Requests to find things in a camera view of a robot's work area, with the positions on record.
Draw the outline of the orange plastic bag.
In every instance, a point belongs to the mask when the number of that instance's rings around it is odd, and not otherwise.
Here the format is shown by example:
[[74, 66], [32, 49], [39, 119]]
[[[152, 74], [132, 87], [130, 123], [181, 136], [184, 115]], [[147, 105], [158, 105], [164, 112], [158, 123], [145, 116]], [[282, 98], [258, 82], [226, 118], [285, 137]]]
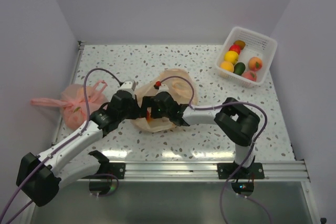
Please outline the orange plastic bag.
[[[154, 85], [157, 81], [163, 81], [163, 84], [167, 87], [167, 92], [172, 98], [179, 104], [188, 104], [192, 100], [193, 105], [198, 104], [197, 91], [192, 91], [191, 86], [193, 84], [189, 74], [182, 69], [167, 69], [160, 73], [160, 75], [148, 84], [145, 84], [139, 88], [136, 88], [135, 95], [138, 100], [138, 105], [142, 104], [142, 99], [145, 96], [154, 96], [157, 90]], [[141, 131], [146, 132], [160, 132], [172, 130], [176, 127], [175, 124], [169, 121], [167, 118], [161, 119], [136, 119], [131, 123], [138, 127]]]

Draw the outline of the small brown fruit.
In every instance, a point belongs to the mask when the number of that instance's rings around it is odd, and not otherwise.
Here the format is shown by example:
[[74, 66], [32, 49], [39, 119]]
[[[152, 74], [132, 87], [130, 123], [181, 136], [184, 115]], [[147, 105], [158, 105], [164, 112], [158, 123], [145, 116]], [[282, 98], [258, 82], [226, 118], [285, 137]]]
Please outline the small brown fruit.
[[234, 72], [234, 65], [229, 62], [229, 61], [223, 61], [221, 64], [220, 64], [220, 68], [221, 69], [224, 69], [228, 72]]

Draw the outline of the green avocado fruit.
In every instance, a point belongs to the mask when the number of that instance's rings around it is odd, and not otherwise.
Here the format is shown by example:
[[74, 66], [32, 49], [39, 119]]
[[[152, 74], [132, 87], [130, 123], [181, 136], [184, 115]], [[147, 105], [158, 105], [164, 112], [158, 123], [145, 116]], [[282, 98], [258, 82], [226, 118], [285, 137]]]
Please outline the green avocado fruit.
[[234, 74], [241, 76], [246, 70], [246, 66], [243, 62], [238, 62], [234, 66]]

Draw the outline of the yellow fruit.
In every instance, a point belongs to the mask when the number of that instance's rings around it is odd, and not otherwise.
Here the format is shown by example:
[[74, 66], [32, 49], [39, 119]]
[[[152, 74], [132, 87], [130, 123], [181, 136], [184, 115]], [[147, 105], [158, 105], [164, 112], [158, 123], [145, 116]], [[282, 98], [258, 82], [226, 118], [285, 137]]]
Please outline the yellow fruit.
[[236, 64], [239, 58], [239, 54], [235, 51], [228, 51], [224, 54], [224, 60], [232, 64]]

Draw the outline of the pink peach fruit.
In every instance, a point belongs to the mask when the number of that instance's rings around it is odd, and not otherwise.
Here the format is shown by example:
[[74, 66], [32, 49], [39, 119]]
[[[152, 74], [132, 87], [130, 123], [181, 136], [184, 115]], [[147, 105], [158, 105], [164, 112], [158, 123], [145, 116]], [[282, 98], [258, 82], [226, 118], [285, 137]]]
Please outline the pink peach fruit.
[[246, 71], [242, 74], [242, 77], [250, 81], [257, 81], [257, 74], [254, 71]]

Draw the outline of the brown kiwi fruit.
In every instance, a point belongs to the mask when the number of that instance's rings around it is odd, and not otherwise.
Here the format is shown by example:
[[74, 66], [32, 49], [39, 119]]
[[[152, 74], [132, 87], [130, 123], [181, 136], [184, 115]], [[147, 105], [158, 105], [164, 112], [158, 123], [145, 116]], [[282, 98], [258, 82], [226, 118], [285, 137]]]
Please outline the brown kiwi fruit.
[[239, 46], [240, 49], [243, 50], [245, 48], [245, 46], [246, 46], [246, 43], [244, 41], [242, 41], [242, 40], [236, 40], [234, 42], [234, 45]]

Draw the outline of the red orange strawberry fruit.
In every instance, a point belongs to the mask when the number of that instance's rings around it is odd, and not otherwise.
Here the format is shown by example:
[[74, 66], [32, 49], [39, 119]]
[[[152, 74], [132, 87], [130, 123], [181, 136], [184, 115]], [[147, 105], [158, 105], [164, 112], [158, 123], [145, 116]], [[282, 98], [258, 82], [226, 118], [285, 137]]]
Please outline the red orange strawberry fruit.
[[150, 113], [149, 111], [146, 112], [146, 121], [147, 121], [147, 122], [152, 121], [151, 113]]

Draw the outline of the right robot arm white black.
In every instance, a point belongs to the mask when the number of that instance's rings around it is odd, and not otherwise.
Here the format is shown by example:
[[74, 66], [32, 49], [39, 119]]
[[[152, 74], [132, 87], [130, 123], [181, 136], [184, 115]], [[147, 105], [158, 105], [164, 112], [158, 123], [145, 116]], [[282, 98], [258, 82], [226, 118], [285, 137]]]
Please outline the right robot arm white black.
[[176, 126], [197, 124], [218, 125], [224, 134], [235, 143], [234, 172], [240, 178], [246, 178], [253, 171], [253, 137], [260, 118], [234, 98], [215, 106], [194, 106], [177, 103], [168, 92], [142, 98], [141, 115], [147, 118], [167, 118]]

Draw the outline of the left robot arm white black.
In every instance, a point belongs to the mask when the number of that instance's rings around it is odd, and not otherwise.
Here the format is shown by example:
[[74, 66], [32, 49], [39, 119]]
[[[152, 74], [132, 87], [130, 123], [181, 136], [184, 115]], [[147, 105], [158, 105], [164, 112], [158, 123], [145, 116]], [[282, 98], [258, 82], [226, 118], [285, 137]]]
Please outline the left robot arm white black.
[[139, 110], [133, 90], [118, 90], [106, 109], [94, 111], [89, 120], [66, 139], [39, 155], [26, 154], [20, 162], [16, 185], [41, 207], [48, 204], [65, 184], [91, 175], [97, 178], [109, 176], [108, 159], [99, 151], [89, 153], [95, 160], [91, 167], [85, 165], [70, 173], [64, 172], [63, 168], [89, 145], [117, 129], [122, 121], [137, 118]]

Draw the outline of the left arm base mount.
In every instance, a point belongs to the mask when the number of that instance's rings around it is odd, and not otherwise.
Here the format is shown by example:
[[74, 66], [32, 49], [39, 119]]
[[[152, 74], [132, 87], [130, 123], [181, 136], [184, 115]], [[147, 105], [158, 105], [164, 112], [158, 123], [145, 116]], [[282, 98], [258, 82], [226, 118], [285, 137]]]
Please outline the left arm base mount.
[[125, 163], [110, 162], [110, 160], [99, 151], [92, 151], [90, 156], [99, 162], [99, 168], [94, 175], [88, 176], [90, 179], [89, 190], [97, 198], [108, 197], [116, 193], [120, 182], [124, 179]]

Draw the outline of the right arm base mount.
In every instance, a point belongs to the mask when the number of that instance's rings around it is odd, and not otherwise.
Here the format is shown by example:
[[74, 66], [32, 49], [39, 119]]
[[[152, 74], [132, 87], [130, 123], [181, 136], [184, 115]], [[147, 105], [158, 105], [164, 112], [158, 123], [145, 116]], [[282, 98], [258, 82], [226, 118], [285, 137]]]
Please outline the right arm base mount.
[[218, 178], [227, 180], [230, 177], [230, 184], [235, 193], [250, 196], [255, 189], [255, 180], [265, 179], [263, 165], [262, 163], [256, 163], [255, 158], [253, 158], [252, 164], [249, 167], [241, 167], [232, 175], [237, 167], [238, 165], [234, 162], [218, 163]]

